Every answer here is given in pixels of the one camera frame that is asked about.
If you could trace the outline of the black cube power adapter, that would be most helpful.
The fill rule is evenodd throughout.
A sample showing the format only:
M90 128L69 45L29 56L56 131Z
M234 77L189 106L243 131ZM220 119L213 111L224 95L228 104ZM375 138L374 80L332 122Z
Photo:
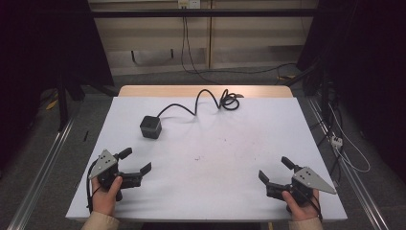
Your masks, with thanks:
M145 116L140 124L140 130L145 138L158 139L162 131L161 120L154 116Z

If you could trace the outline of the person's left hand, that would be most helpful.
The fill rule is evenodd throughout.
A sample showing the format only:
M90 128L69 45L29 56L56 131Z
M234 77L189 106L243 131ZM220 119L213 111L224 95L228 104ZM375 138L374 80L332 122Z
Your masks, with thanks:
M91 182L93 210L113 217L116 206L116 194L121 189L123 179L117 176L108 190L101 187L97 177L93 178Z

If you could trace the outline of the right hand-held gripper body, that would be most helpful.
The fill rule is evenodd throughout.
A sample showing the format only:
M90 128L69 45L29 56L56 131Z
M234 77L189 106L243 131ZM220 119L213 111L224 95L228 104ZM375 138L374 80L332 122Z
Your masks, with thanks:
M313 190L336 194L335 189L309 167L295 170L291 182L286 185L270 182L269 178L265 177L265 186L267 196L283 200L282 192L287 191L299 205L307 203L313 197Z

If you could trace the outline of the white table cover sheet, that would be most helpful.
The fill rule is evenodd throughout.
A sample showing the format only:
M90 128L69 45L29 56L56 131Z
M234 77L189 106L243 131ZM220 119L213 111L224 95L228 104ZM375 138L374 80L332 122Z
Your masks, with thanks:
M132 148L120 171L152 166L140 187L123 191L116 216L145 222L288 219L284 203L266 195L259 171L274 183L289 183L292 172L281 161L286 156L330 179L296 99L239 102L228 111L210 98L114 99L90 158ZM158 139L143 136L145 116L161 120Z

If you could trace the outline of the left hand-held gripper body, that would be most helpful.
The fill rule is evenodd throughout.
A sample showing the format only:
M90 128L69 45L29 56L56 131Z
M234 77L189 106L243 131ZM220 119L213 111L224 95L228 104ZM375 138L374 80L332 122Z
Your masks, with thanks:
M117 176L123 179L121 185L122 189L140 187L143 176L138 172L120 172L118 169L118 163L115 154L110 153L107 149L104 149L101 155L95 160L88 171L88 181L97 177L101 186L105 189L109 189Z

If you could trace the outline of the aluminium floor rail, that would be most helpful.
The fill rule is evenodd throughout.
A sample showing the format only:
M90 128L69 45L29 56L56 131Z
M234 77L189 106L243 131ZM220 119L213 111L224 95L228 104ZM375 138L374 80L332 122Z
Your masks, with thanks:
M375 201L372 199L370 193L359 177L359 171L349 164L349 159L347 159L345 152L340 154L337 149L335 149L333 152L336 156L340 157L339 162L341 170L346 175L351 187L355 192L355 195L360 201L362 208L372 224L372 228L374 230L389 230L389 227L380 210L376 206Z
M74 118L70 118L63 129L57 133L55 141L48 151L39 172L36 174L29 191L26 193L22 202L18 206L18 209L11 219L11 223L9 224L7 230L25 230L28 220L33 213L34 207L39 201L45 184L48 181L58 156L66 142L67 137L69 136L74 121Z

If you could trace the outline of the white wall outlet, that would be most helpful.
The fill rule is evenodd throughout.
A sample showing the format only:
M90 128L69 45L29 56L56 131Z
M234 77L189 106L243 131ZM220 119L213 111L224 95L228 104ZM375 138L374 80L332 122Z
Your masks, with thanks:
M200 0L177 0L179 9L197 10L201 8Z

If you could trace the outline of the person's right hand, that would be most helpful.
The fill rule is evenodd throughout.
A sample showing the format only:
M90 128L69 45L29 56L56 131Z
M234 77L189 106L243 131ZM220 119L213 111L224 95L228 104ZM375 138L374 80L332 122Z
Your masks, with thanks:
M319 191L313 191L310 202L300 206L288 191L282 192L282 197L291 211L293 221L318 218L320 213Z

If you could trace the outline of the black horizontal metal bar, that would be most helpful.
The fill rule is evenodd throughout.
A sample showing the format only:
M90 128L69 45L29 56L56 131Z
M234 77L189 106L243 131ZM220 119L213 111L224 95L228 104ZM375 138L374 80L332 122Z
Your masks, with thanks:
M134 10L134 11L91 11L97 18L116 17L301 17L315 16L314 9L276 9L276 10Z

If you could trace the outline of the black curtain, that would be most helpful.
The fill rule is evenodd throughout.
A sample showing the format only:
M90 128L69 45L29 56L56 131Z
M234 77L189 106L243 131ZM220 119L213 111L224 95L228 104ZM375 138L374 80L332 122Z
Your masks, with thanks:
M88 0L0 0L0 168L16 155L41 93L113 85Z
M297 62L319 61L383 161L406 183L406 0L317 0Z

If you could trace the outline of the black metal stand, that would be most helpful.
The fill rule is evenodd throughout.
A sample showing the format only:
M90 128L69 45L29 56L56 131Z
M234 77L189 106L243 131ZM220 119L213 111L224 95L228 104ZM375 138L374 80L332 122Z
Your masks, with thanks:
M62 131L68 123L68 105L66 100L66 88L64 84L63 75L57 77L57 94L58 94L58 107L59 107L59 131Z

